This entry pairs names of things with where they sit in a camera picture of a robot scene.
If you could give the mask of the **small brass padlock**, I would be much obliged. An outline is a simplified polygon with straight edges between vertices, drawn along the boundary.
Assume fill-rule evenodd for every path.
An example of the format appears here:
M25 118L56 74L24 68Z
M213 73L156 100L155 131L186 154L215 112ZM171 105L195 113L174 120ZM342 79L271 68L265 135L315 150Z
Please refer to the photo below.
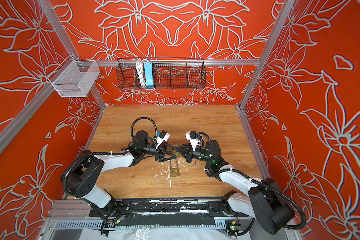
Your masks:
M181 154L177 151L172 151L172 154L174 154L177 159L180 159L182 157Z

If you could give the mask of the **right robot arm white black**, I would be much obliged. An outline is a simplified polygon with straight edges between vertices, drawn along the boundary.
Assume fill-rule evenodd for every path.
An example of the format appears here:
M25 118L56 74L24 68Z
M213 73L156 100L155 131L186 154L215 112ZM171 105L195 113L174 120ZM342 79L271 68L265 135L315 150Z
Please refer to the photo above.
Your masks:
M219 144L204 132L187 132L188 144L174 150L186 161L204 161L204 171L210 178L235 187L238 192L228 196L228 209L252 217L270 235L280 229L301 230L307 224L303 209L285 195L271 178L253 178L226 162Z

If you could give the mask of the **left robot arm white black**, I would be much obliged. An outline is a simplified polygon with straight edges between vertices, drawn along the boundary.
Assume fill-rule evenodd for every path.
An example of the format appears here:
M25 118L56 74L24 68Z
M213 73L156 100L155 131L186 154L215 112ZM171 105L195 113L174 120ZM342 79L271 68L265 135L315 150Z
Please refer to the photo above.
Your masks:
M154 157L157 162L175 160L176 155L167 143L170 134L158 131L154 126L154 137L146 131L134 133L131 129L132 141L120 152L91 152L85 150L67 167L61 175L64 193L88 203L96 216L104 222L115 223L123 216L123 208L106 190L97 185L101 173L118 168L128 168L140 161Z

